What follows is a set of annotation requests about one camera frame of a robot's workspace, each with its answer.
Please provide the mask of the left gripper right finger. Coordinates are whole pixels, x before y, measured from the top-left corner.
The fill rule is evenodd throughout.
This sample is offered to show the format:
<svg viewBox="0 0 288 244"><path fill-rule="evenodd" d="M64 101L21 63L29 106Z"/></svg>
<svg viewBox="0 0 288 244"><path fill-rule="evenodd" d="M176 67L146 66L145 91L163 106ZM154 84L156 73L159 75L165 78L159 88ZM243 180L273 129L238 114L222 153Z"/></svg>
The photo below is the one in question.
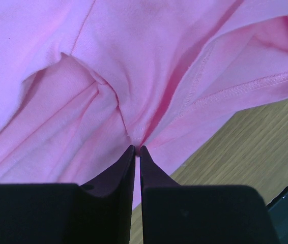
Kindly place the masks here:
<svg viewBox="0 0 288 244"><path fill-rule="evenodd" d="M141 212L144 243L164 243L173 210L168 203L180 185L152 159L146 146L140 148Z"/></svg>

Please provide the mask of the pink t shirt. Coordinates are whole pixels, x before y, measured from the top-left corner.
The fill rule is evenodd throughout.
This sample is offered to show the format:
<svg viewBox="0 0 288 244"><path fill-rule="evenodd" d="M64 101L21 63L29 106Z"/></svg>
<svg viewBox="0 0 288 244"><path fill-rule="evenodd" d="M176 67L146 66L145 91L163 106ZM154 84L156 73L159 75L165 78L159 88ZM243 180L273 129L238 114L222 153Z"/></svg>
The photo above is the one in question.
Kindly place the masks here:
<svg viewBox="0 0 288 244"><path fill-rule="evenodd" d="M173 173L288 98L288 1L0 1L0 183L83 184L129 145Z"/></svg>

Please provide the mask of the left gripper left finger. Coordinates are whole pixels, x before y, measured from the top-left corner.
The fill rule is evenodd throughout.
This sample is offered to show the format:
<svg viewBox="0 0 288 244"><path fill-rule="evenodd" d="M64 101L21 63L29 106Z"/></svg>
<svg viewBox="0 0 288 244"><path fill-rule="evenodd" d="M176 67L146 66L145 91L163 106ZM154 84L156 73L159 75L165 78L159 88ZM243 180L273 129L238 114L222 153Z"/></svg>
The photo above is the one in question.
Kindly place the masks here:
<svg viewBox="0 0 288 244"><path fill-rule="evenodd" d="M83 190L81 234L85 243L129 243L135 178L135 147Z"/></svg>

